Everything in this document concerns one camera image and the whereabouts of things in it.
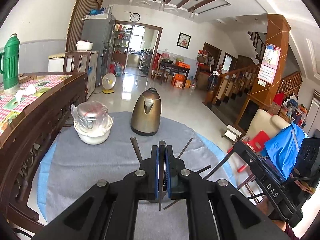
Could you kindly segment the dark chopstick pair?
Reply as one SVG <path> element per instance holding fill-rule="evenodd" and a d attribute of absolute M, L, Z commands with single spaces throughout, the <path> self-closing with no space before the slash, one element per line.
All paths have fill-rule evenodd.
<path fill-rule="evenodd" d="M 193 138 L 191 137 L 188 142 L 186 143 L 186 145 L 184 146 L 184 148 L 181 150 L 180 154 L 178 155 L 177 159 L 180 159 L 180 157 L 182 156 L 182 154 L 185 152 L 185 150 L 188 148 L 188 146 L 190 145 L 190 143 L 192 142 Z"/>
<path fill-rule="evenodd" d="M 204 171 L 206 171 L 206 170 L 210 169 L 211 167 L 212 167 L 211 165 L 207 165 L 207 166 L 205 166 L 204 168 L 202 168 L 202 169 L 200 169 L 200 170 L 196 171 L 196 173 L 197 173 L 197 174 L 201 174 L 202 172 L 204 172 Z"/>

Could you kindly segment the dark grey utensil holder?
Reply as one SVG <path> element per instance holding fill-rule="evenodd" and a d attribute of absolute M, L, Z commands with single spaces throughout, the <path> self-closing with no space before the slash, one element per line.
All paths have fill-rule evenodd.
<path fill-rule="evenodd" d="M 158 186 L 155 184 L 139 184 L 135 188 L 134 196 L 138 200 L 159 203 L 159 201 L 163 201 L 165 197 L 168 197 L 170 200 L 184 199 L 187 195 L 187 190 L 188 188 L 184 185 L 175 187 L 164 185 L 163 191 L 160 192 Z"/>

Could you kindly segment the blue plastic bag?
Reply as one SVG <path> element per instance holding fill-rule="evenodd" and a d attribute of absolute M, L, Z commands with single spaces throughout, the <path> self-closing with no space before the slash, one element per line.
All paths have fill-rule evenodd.
<path fill-rule="evenodd" d="M 302 142 L 306 137 L 307 135 L 299 126 L 291 123 L 272 139 L 265 142 L 261 155 L 270 160 L 279 172 L 282 181 L 289 178 Z"/>

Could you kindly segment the grey towel table cloth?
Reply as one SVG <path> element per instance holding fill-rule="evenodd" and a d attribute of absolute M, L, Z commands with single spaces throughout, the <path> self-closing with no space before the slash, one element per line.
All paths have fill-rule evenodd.
<path fill-rule="evenodd" d="M 50 166 L 46 215 L 51 221 L 75 202 L 99 179 L 115 182 L 139 168 L 130 138 L 131 113 L 112 114 L 113 126 L 106 141 L 99 145 L 84 143 L 72 127 L 57 136 L 57 146 Z M 162 118 L 156 135 L 138 136 L 140 152 L 148 158 L 153 145 L 164 140 L 178 156 L 190 138 L 192 142 L 181 158 L 186 168 L 197 171 L 207 165 L 216 166 L 223 151 L 213 142 L 182 123 Z M 135 239 L 188 239 L 185 201 L 159 211 L 155 204 L 141 201 L 138 205 Z"/>

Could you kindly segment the cream chair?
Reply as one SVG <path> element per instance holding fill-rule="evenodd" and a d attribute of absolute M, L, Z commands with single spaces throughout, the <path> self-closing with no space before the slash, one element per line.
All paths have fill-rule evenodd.
<path fill-rule="evenodd" d="M 259 109 L 253 117 L 245 136 L 253 139 L 260 131 L 264 131 L 269 138 L 276 136 L 290 124 L 278 115 L 270 115 Z"/>

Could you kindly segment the small white step stool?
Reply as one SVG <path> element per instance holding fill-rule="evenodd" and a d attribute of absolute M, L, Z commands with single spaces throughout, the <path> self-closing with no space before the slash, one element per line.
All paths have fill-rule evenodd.
<path fill-rule="evenodd" d="M 232 125 L 227 125 L 223 137 L 229 139 L 232 142 L 236 142 L 241 137 L 241 132 L 234 128 Z"/>

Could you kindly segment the light blue under cloth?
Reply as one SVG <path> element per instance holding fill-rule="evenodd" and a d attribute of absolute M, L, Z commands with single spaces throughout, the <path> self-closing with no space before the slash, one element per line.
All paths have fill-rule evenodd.
<path fill-rule="evenodd" d="M 54 140 L 49 150 L 45 153 L 44 157 L 40 161 L 39 165 L 39 176 L 37 179 L 37 205 L 43 216 L 44 220 L 47 220 L 46 215 L 46 202 L 47 202 L 47 189 L 48 189 L 48 179 L 50 166 L 52 164 L 52 159 L 56 150 L 57 139 Z"/>

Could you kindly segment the wooden stair railing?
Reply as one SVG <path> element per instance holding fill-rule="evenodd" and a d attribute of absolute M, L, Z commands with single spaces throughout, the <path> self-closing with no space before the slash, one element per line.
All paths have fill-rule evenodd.
<path fill-rule="evenodd" d="M 259 65 L 252 64 L 214 77 L 203 104 L 219 106 L 222 102 L 227 103 L 229 99 L 235 100 L 237 96 L 250 92 L 258 72 Z"/>

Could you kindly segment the dark wooden side table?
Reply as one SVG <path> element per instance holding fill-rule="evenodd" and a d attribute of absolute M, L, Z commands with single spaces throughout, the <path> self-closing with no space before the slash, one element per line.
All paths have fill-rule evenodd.
<path fill-rule="evenodd" d="M 182 80 L 183 82 L 182 88 L 184 89 L 187 83 L 189 72 L 190 72 L 190 69 L 180 68 L 173 63 L 169 64 L 164 61 L 159 61 L 157 64 L 157 68 L 153 71 L 153 73 L 151 74 L 151 77 L 153 79 L 156 79 L 159 76 L 160 84 L 162 84 L 165 80 L 168 79 L 170 74 L 183 75 L 184 78 Z"/>

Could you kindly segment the orange box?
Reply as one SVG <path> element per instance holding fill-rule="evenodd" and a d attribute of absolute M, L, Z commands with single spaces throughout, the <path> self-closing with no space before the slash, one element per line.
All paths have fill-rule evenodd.
<path fill-rule="evenodd" d="M 175 65 L 180 67 L 180 68 L 186 68 L 186 69 L 190 69 L 190 66 L 184 62 L 181 62 L 181 61 L 176 61 L 175 62 Z"/>

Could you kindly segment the red checkered table cover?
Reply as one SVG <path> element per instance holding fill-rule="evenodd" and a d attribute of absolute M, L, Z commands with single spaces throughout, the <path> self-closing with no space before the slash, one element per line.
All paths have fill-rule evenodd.
<path fill-rule="evenodd" d="M 27 82 L 20 83 L 14 94 L 5 94 L 1 85 L 1 134 L 28 105 L 69 77 L 68 74 L 22 76 L 20 81 L 26 79 Z"/>

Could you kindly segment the grey refrigerator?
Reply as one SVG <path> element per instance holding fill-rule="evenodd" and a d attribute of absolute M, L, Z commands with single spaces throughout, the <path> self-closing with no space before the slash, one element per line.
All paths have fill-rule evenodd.
<path fill-rule="evenodd" d="M 110 69 L 116 19 L 112 13 L 109 13 L 86 15 L 82 20 L 81 39 L 92 42 L 92 49 L 98 51 L 96 86 L 100 86 L 103 76 Z"/>

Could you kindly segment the green thermos flask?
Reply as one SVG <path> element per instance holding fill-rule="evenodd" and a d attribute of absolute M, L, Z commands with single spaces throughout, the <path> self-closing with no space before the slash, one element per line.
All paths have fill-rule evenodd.
<path fill-rule="evenodd" d="M 19 88 L 18 61 L 20 41 L 17 34 L 12 34 L 1 52 L 1 74 L 5 94 L 14 94 Z"/>

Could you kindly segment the wall calendar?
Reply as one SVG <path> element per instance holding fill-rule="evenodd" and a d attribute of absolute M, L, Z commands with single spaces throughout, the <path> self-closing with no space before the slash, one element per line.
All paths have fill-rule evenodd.
<path fill-rule="evenodd" d="M 280 48 L 275 45 L 267 45 L 261 66 L 258 73 L 258 79 L 268 84 L 272 84 L 276 75 L 278 62 L 280 58 Z"/>

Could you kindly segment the framed wall picture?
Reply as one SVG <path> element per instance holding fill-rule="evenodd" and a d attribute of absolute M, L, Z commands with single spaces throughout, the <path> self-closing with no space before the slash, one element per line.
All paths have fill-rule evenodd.
<path fill-rule="evenodd" d="M 190 39 L 191 39 L 190 35 L 187 35 L 187 34 L 184 34 L 184 33 L 180 33 L 179 37 L 178 37 L 178 41 L 177 41 L 177 46 L 185 48 L 185 49 L 188 49 L 189 43 L 190 43 Z"/>

